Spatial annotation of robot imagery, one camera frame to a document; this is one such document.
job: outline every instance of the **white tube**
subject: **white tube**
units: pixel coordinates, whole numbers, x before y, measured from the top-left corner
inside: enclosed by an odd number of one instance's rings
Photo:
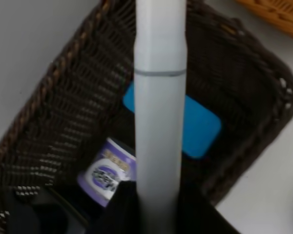
[[[186,91],[186,0],[137,0],[135,126],[142,231],[174,233]]]

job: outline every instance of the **woven texture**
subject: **woven texture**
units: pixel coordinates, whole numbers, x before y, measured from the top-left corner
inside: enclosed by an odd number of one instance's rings
[[[293,37],[293,0],[236,0]]]
[[[187,95],[223,129],[204,160],[183,155],[181,183],[216,204],[292,118],[293,76],[238,20],[200,0],[187,11]],[[76,183],[107,136],[135,147],[134,114],[122,105],[134,40],[135,1],[104,1],[50,65],[0,141],[0,234],[6,191],[29,202],[41,186]]]

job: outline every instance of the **blue rectangular object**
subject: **blue rectangular object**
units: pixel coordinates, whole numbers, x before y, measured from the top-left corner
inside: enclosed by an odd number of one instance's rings
[[[134,112],[134,85],[130,84],[123,103]],[[213,112],[186,96],[182,150],[193,159],[202,158],[221,130],[221,121]]]

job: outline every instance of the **orange wicker basket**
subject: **orange wicker basket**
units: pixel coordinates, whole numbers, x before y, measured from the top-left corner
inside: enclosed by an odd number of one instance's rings
[[[293,0],[236,0],[293,37]]]

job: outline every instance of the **white floor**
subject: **white floor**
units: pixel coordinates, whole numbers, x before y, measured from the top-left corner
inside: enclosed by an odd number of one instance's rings
[[[233,0],[206,0],[293,70],[293,39]],[[0,0],[0,137],[97,0]],[[218,210],[243,234],[293,234],[293,121]]]

